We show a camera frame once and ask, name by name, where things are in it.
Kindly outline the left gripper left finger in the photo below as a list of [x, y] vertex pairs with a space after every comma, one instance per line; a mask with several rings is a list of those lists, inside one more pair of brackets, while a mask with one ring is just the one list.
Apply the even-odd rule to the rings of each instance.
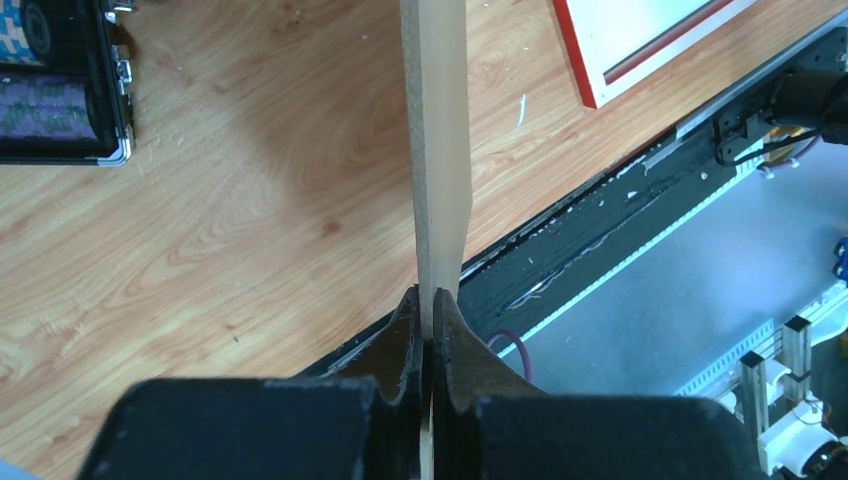
[[111, 408], [82, 479], [412, 479], [420, 473], [419, 293], [332, 375], [151, 378]]

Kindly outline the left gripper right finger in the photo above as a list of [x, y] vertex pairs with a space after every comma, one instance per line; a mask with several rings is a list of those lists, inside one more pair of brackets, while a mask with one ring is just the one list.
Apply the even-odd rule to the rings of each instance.
[[469, 329], [452, 294], [433, 299], [433, 449], [438, 479], [760, 479], [738, 420], [699, 397], [552, 395]]

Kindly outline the brown backing board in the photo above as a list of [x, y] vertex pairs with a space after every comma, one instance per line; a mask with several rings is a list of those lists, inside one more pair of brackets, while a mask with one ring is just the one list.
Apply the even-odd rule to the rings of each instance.
[[400, 4], [422, 333], [458, 292], [472, 208], [466, 4]]

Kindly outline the pink wooden picture frame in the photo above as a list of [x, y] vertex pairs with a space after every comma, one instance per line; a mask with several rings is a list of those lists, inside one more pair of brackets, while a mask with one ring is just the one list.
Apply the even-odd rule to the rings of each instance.
[[597, 109], [754, 0], [559, 0], [556, 18], [583, 104]]

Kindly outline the seascape photo print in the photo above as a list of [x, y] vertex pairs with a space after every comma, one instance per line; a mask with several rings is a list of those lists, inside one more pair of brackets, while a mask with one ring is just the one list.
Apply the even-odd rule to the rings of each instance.
[[591, 43], [604, 71], [708, 3], [707, 0], [585, 0]]

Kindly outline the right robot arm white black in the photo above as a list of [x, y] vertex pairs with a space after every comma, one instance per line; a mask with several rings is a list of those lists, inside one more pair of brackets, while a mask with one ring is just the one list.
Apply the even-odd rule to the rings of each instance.
[[847, 73], [798, 70], [778, 78], [770, 100], [770, 122], [800, 126], [831, 144], [847, 144]]

